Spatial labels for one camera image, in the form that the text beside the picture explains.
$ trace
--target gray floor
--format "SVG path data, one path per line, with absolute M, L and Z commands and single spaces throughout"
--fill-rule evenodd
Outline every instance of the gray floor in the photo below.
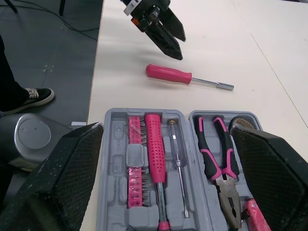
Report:
M 59 11 L 60 0 L 28 1 Z M 63 19 L 78 30 L 99 27 L 102 3 L 66 0 Z M 97 41 L 67 29 L 51 13 L 17 9 L 15 14 L 9 7 L 0 7 L 0 33 L 15 80 L 24 88 L 51 88 L 55 92 L 51 103 L 23 112 L 38 113 L 65 125 L 86 122 Z M 98 30 L 85 33 L 98 37 Z

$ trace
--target sneaker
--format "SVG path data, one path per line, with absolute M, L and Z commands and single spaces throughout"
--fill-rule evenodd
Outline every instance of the sneaker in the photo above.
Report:
M 3 112 L 5 115 L 14 114 L 22 110 L 25 110 L 26 108 L 29 107 L 42 106 L 44 104 L 49 103 L 54 98 L 54 92 L 49 88 L 40 88 L 40 89 L 26 88 L 26 90 L 29 92 L 28 99 L 21 106 L 13 110 Z

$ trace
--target black pants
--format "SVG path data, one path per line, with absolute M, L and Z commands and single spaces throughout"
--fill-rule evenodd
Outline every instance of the black pants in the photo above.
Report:
M 10 111 L 22 105 L 29 93 L 15 80 L 4 54 L 4 43 L 0 35 L 0 111 Z

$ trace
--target person's leg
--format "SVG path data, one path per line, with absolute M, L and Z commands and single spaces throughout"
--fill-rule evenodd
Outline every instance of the person's leg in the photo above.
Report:
M 28 91 L 14 80 L 0 36 L 0 111 L 8 111 L 22 105 L 28 96 Z
M 29 107 L 44 105 L 53 98 L 53 90 L 49 88 L 24 89 L 15 81 L 0 35 L 0 111 L 7 115 L 13 114 Z

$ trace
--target pliers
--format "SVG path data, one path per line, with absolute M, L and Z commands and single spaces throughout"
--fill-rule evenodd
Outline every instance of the pliers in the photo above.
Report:
M 239 194 L 235 189 L 235 179 L 240 171 L 235 160 L 232 140 L 223 120 L 220 117 L 215 117 L 213 123 L 223 151 L 222 170 L 218 166 L 206 143 L 202 116 L 197 116 L 194 119 L 198 146 L 205 165 L 204 173 L 217 187 L 220 206 L 225 214 L 227 222 L 233 229 L 239 229 L 242 226 L 241 203 Z

